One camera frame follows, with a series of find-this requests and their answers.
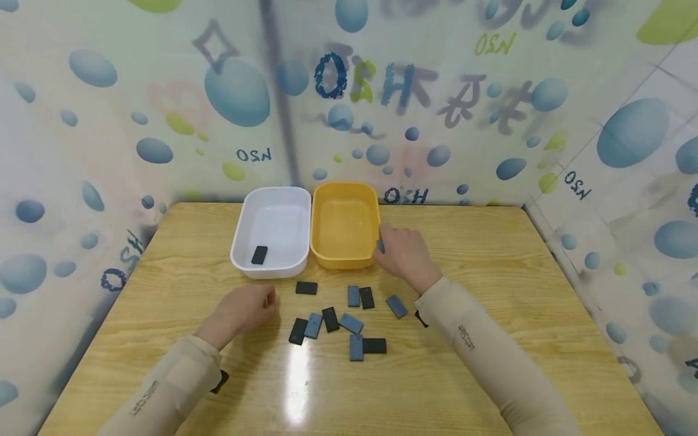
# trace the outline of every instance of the black rectangular block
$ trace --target black rectangular block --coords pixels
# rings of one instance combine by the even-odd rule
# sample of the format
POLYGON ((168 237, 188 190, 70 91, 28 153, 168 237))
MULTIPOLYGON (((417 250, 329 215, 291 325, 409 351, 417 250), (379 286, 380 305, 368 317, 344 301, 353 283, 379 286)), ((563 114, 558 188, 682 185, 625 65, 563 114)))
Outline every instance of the black rectangular block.
POLYGON ((318 284, 315 282, 297 282, 296 294, 315 295, 318 293, 318 284))
POLYGON ((322 309, 322 319, 325 321, 325 328, 327 332, 339 330, 339 321, 337 321, 337 314, 334 312, 334 307, 322 309))
POLYGON ((303 345, 303 338, 305 338, 305 328, 307 326, 308 320, 296 318, 296 322, 293 323, 293 328, 291 329, 291 336, 288 337, 288 342, 296 345, 303 345))
POLYGON ((361 295, 361 306, 364 309, 375 308, 376 304, 373 302, 373 292, 370 286, 359 288, 359 295, 361 295))
POLYGON ((385 354, 388 345, 385 338, 364 338, 364 354, 385 354))
POLYGON ((257 246, 255 254, 252 256, 252 265, 261 265, 264 263, 264 259, 267 256, 267 251, 269 247, 257 246))

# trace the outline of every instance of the printed wallpaper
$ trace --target printed wallpaper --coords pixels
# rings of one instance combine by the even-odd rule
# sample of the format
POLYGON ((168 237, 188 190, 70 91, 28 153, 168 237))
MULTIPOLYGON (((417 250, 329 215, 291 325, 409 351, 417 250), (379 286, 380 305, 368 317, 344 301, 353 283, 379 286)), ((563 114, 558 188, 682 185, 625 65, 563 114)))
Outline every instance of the printed wallpaper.
POLYGON ((33 435, 173 203, 524 207, 698 436, 693 0, 0 0, 0 433, 33 435))

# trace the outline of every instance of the wooden table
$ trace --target wooden table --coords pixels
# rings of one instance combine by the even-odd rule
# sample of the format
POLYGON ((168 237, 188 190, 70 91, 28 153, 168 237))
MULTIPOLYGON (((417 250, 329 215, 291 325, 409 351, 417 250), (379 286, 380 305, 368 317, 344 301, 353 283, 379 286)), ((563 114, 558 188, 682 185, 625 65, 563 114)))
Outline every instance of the wooden table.
MULTIPOLYGON (((228 254, 240 204, 179 203, 165 216, 87 350, 42 435, 94 435, 180 336, 231 287, 251 282, 228 254)), ((543 369, 585 435, 661 435, 528 217, 509 207, 381 206, 383 220, 418 229, 446 276, 467 287, 543 369)), ((416 294, 377 266, 273 282, 279 316, 223 351, 230 380, 178 435, 509 435, 456 354, 413 316, 416 294), (319 284, 295 294, 296 280, 319 284), (347 308, 346 287, 372 286, 376 308, 347 308), (397 320, 385 299, 410 314, 397 320), (360 318, 388 354, 349 362, 348 332, 302 347, 296 317, 335 306, 360 318)))

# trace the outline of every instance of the sleeve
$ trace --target sleeve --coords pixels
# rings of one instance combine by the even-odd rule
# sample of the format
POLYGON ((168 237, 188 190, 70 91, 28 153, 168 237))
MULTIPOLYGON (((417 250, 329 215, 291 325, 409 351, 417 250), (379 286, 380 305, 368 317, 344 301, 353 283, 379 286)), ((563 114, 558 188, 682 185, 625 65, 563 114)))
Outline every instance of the sleeve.
POLYGON ((514 436, 578 436, 543 372, 462 286, 441 278, 415 303, 492 399, 514 436))
POLYGON ((174 435, 199 400, 221 381, 221 355, 194 336, 180 339, 98 436, 174 435))

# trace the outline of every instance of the blue dot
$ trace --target blue dot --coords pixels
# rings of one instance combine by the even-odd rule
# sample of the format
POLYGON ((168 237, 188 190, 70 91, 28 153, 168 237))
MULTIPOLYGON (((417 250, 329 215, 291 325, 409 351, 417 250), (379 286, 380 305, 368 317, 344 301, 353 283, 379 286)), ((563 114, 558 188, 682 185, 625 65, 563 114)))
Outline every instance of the blue dot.
POLYGON ((318 168, 313 172, 313 179, 315 180, 325 180, 327 178, 327 170, 323 168, 318 168))
POLYGON ((617 322, 610 322, 606 324, 606 333, 608 333, 609 338, 616 344, 622 344, 628 338, 625 334, 625 330, 617 322))
POLYGON ((117 82, 117 69, 97 52, 88 49, 73 50, 68 64, 78 79, 98 88, 108 88, 117 82))
POLYGON ((563 3, 560 5, 560 9, 567 10, 573 7, 576 2, 577 0, 563 0, 563 3))
POLYGON ((276 81, 289 96, 299 96, 308 87, 310 75, 299 61, 286 61, 276 70, 276 81))
POLYGON ((490 98, 497 98, 502 95, 502 84, 499 82, 492 82, 487 87, 487 96, 490 98))
POLYGON ((419 129, 416 127, 410 127, 405 130, 405 138, 408 141, 416 141, 419 139, 419 129))
POLYGON ((97 212, 104 212, 104 202, 99 192, 87 180, 82 181, 82 200, 90 209, 97 212))
POLYGON ((169 145, 154 137, 146 137, 138 141, 135 150, 141 159, 150 163, 168 163, 175 156, 169 145))
POLYGON ((134 123, 145 126, 148 124, 148 117, 143 112, 131 112, 131 119, 134 123))
POLYGON ((599 267, 599 262, 601 257, 599 253, 592 251, 584 257, 584 265, 589 269, 596 269, 599 267))
POLYGON ((549 28, 548 33, 545 34, 545 39, 548 41, 554 41, 560 38, 565 31, 565 23, 562 20, 557 20, 549 28))
POLYGON ((153 209, 153 206, 155 206, 155 200, 153 199, 152 195, 145 195, 142 199, 140 199, 140 203, 146 209, 153 209))
POLYGON ((657 282, 645 282, 642 284, 642 290, 645 291, 646 296, 655 296, 659 294, 661 285, 657 282))
POLYGON ((532 137, 528 138, 528 140, 526 141, 526 146, 529 149, 532 149, 533 147, 537 146, 538 144, 540 144, 540 136, 532 136, 532 137))
POLYGON ((367 0, 337 0, 334 4, 337 24, 349 33, 356 33, 366 26, 369 20, 367 0))
POLYGON ((696 311, 675 296, 660 296, 650 302, 650 318, 659 329, 672 336, 688 336, 696 327, 696 311))
POLYGON ((77 115, 70 110, 70 109, 61 109, 59 112, 61 115, 61 119, 65 124, 68 124, 70 127, 75 127, 77 126, 77 115))
POLYGON ((24 200, 17 203, 15 208, 15 215, 20 221, 32 224, 39 221, 44 214, 43 204, 37 202, 36 200, 24 200))
POLYGON ((567 85, 562 79, 543 79, 530 94, 530 103, 538 112, 550 112, 567 100, 567 85))
POLYGON ((499 9, 499 0, 489 0, 487 8, 484 10, 484 17, 488 20, 494 18, 497 15, 497 10, 499 9))
POLYGON ((367 135, 371 135, 373 133, 373 124, 366 121, 361 125, 361 131, 367 135))
POLYGON ((678 148, 676 166, 684 174, 698 174, 698 137, 678 148))
POLYGON ((440 167, 451 158, 451 149, 445 145, 437 145, 426 155, 426 163, 430 167, 440 167))
POLYGON ((17 303, 15 303, 15 300, 8 297, 0 298, 0 320, 9 318, 15 310, 17 310, 17 303))
POLYGON ((13 294, 36 291, 44 279, 46 261, 40 255, 14 255, 0 264, 0 283, 13 294))
POLYGON ((92 248, 95 248, 97 246, 97 242, 99 241, 99 238, 97 237, 96 234, 94 233, 86 233, 81 239, 80 239, 80 245, 85 249, 85 250, 91 250, 92 248))
POLYGON ((58 262, 53 268, 53 274, 61 278, 68 277, 73 272, 75 272, 75 262, 69 260, 58 262))
POLYGON ((5 12, 16 12, 19 8, 20 3, 17 0, 0 0, 0 10, 4 10, 5 12))
POLYGON ((366 159, 371 165, 383 166, 390 160, 390 150, 385 145, 373 144, 366 150, 366 159))
POLYGON ((346 132, 354 124, 354 113, 349 105, 337 103, 330 108, 329 114, 327 114, 327 122, 334 129, 346 132))
POLYGON ((259 126, 269 116, 264 76, 240 59, 225 57, 216 61, 206 72, 204 88, 216 112, 237 126, 259 126))
POLYGON ((560 241, 566 250, 574 250, 577 248, 577 238, 573 234, 565 233, 560 241))
POLYGON ((698 256, 698 226, 688 221, 669 221, 657 230, 654 243, 663 255, 692 259, 698 256))
POLYGON ((650 347, 661 354, 669 349, 669 341, 660 335, 650 336, 650 347))
POLYGON ((11 403, 18 396, 20 392, 14 384, 7 380, 0 380, 0 407, 11 403))
POLYGON ((526 159, 509 158, 497 166, 497 177, 500 180, 510 180, 518 176, 526 167, 526 159))
POLYGON ((587 21, 589 21, 589 17, 591 16, 591 12, 587 8, 582 8, 577 11, 577 13, 574 14, 574 17, 572 17, 572 26, 579 27, 583 26, 586 24, 587 21))
POLYGON ((678 385, 681 388, 693 395, 698 395, 698 379, 691 374, 681 373, 676 378, 678 385))
POLYGON ((34 88, 32 88, 24 82, 15 82, 15 89, 17 89, 17 93, 27 103, 33 103, 36 99, 36 93, 34 92, 34 88))
POLYGON ((669 130, 669 111, 657 98, 641 98, 609 118, 599 134, 596 152, 605 165, 627 168, 654 153, 669 130))

